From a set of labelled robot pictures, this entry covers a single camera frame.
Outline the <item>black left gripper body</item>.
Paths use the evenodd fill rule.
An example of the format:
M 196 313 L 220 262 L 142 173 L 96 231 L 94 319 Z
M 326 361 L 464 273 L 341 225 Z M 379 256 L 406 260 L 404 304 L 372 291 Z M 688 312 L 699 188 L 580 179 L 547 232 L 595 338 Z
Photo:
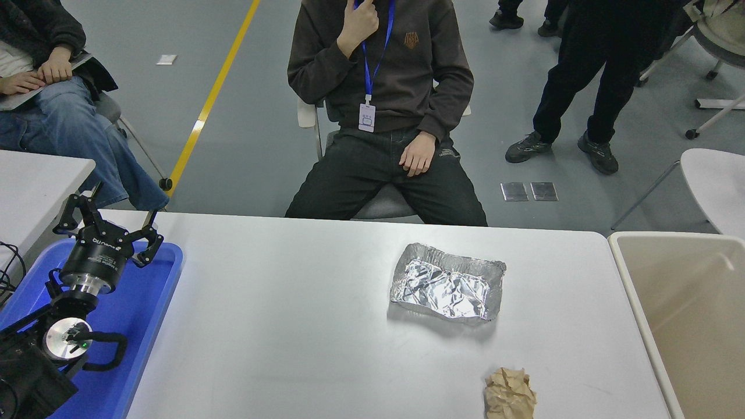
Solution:
M 132 242 L 123 240 L 127 234 L 118 225 L 104 226 L 102 232 L 95 225 L 81 228 L 59 273 L 61 282 L 73 288 L 84 284 L 86 279 L 95 279 L 100 290 L 115 290 L 127 260 L 134 253 Z

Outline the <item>person's left hand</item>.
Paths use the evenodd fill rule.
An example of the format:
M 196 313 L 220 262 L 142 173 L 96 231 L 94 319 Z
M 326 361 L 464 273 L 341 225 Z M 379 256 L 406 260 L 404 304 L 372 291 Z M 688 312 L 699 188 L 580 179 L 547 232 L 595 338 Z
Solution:
M 428 172 L 437 144 L 436 137 L 425 131 L 420 131 L 404 148 L 399 165 L 406 172 L 407 177 L 416 177 Z
M 71 80 L 73 77 L 71 56 L 72 50 L 68 45 L 53 47 L 47 61 L 37 70 L 38 79 L 46 84 Z

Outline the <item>person's right hand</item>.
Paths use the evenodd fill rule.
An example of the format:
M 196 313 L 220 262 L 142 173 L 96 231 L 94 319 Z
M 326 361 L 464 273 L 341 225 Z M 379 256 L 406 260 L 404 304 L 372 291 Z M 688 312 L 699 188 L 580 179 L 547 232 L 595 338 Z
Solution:
M 43 88 L 46 83 L 35 71 L 20 72 L 9 77 L 1 78 L 1 94 L 25 94 Z
M 370 35 L 378 30 L 379 18 L 374 1 L 347 1 L 344 8 L 343 27 L 337 37 L 337 46 L 351 61 L 352 53 Z

